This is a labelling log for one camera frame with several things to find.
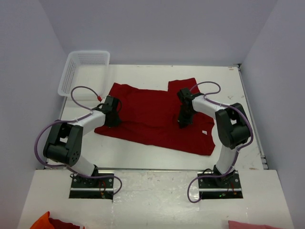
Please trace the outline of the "red t shirt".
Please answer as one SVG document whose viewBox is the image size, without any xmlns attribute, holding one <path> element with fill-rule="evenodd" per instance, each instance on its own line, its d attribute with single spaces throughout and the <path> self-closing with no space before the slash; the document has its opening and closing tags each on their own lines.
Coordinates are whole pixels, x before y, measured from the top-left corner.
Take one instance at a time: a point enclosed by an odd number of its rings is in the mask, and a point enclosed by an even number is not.
<svg viewBox="0 0 305 229">
<path fill-rule="evenodd" d="M 122 102 L 118 127 L 97 127 L 99 135 L 115 137 L 145 145 L 153 145 L 191 154 L 210 156 L 215 144 L 212 138 L 214 120 L 197 113 L 193 123 L 180 128 L 177 96 L 183 88 L 199 92 L 194 78 L 168 82 L 168 90 L 138 89 L 127 84 L 114 83 L 110 95 Z"/>
</svg>

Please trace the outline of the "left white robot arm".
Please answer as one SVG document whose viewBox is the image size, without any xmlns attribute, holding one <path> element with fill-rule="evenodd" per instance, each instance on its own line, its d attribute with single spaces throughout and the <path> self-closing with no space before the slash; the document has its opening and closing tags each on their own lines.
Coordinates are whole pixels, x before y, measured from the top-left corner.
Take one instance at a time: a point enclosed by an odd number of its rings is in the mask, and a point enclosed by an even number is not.
<svg viewBox="0 0 305 229">
<path fill-rule="evenodd" d="M 117 127 L 122 122 L 119 111 L 122 102 L 107 96 L 90 112 L 71 121 L 56 121 L 51 129 L 43 149 L 43 155 L 49 160 L 63 164 L 73 173 L 82 177 L 88 187 L 99 182 L 97 166 L 81 155 L 82 139 L 98 127 Z"/>
</svg>

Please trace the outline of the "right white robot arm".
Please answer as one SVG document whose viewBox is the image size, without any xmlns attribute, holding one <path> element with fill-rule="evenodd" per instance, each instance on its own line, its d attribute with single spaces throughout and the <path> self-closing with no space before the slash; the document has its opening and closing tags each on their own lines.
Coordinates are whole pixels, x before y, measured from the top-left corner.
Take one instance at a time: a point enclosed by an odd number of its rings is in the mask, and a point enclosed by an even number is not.
<svg viewBox="0 0 305 229">
<path fill-rule="evenodd" d="M 224 187 L 230 181 L 229 175 L 234 172 L 240 150 L 253 141 L 253 130 L 243 106 L 239 103 L 222 104 L 205 94 L 193 94 L 188 88 L 181 89 L 177 96 L 181 102 L 178 116 L 180 128 L 191 125 L 196 113 L 205 114 L 216 121 L 222 148 L 213 173 L 203 174 L 203 179 L 213 179 L 217 187 Z"/>
</svg>

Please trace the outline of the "white plastic mesh basket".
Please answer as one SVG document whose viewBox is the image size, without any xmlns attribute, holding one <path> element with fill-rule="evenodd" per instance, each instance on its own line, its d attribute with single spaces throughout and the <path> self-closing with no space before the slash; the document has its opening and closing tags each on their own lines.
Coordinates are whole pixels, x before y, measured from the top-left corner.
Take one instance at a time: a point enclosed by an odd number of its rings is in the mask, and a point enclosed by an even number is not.
<svg viewBox="0 0 305 229">
<path fill-rule="evenodd" d="M 99 96 L 106 96 L 109 81 L 108 68 L 110 53 L 108 51 L 73 51 L 68 55 L 58 87 L 58 95 L 71 97 L 76 86 L 93 89 Z"/>
</svg>

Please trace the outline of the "pink folded cloth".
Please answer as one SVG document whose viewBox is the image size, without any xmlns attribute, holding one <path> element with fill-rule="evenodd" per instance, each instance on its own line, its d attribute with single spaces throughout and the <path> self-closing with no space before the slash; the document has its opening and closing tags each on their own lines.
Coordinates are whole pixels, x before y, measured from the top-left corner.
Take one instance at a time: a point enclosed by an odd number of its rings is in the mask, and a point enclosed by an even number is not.
<svg viewBox="0 0 305 229">
<path fill-rule="evenodd" d="M 274 227 L 268 225 L 256 225 L 249 223 L 241 223 L 237 221 L 228 221 L 229 229 L 274 229 Z"/>
</svg>

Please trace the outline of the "dark red folded cloth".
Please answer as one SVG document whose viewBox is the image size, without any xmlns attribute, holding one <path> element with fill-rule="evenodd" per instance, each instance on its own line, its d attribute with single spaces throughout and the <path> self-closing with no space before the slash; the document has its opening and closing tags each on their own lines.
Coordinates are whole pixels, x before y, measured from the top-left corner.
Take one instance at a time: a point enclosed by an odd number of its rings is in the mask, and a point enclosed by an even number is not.
<svg viewBox="0 0 305 229">
<path fill-rule="evenodd" d="M 84 229 L 85 228 L 84 226 L 79 226 L 79 225 L 75 225 L 73 223 L 63 222 L 59 219 L 49 218 L 49 222 L 55 229 Z"/>
</svg>

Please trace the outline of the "orange folded cloth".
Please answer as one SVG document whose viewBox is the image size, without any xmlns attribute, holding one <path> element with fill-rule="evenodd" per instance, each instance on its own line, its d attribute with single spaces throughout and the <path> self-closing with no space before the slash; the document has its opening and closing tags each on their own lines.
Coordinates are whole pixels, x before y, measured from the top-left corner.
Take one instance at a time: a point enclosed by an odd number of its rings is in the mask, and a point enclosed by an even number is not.
<svg viewBox="0 0 305 229">
<path fill-rule="evenodd" d="M 49 221 L 50 212 L 47 211 L 38 220 L 36 220 L 30 229 L 54 229 L 54 226 Z"/>
</svg>

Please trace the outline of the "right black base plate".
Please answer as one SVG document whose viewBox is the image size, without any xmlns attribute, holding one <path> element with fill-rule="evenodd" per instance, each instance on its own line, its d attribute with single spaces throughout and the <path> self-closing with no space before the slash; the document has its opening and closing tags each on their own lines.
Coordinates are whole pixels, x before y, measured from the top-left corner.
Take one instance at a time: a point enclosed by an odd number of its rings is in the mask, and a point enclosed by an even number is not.
<svg viewBox="0 0 305 229">
<path fill-rule="evenodd" d="M 242 199 L 242 186 L 240 183 L 239 173 L 234 170 L 229 175 L 223 178 L 206 178 L 214 172 L 211 169 L 206 169 L 197 174 L 199 197 L 204 199 Z"/>
</svg>

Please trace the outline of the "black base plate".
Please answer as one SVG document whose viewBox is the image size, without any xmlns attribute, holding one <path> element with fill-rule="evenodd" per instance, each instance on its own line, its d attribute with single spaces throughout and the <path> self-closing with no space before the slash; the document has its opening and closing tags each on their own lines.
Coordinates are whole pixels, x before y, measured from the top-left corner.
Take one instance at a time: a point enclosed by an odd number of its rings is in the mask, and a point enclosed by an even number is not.
<svg viewBox="0 0 305 229">
<path fill-rule="evenodd" d="M 242 199 L 242 186 L 240 183 L 239 173 L 234 170 L 229 175 L 223 178 L 206 178 L 214 172 L 211 169 L 206 169 L 197 174 L 199 197 L 204 199 Z"/>
<path fill-rule="evenodd" d="M 83 178 L 76 174 L 70 174 L 71 187 L 70 199 L 109 199 L 113 200 L 113 175 L 112 173 L 101 173 L 97 176 L 111 177 L 105 179 Z"/>
</svg>

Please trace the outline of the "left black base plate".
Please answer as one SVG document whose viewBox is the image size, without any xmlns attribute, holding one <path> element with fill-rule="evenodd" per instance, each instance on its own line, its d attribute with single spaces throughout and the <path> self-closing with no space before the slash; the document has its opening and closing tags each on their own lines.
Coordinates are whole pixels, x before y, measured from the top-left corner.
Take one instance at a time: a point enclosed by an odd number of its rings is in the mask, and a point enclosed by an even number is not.
<svg viewBox="0 0 305 229">
<path fill-rule="evenodd" d="M 101 173 L 97 176 L 111 177 L 105 179 L 83 178 L 76 174 L 70 174 L 71 187 L 70 199 L 109 199 L 113 200 L 113 175 L 112 173 Z"/>
</svg>

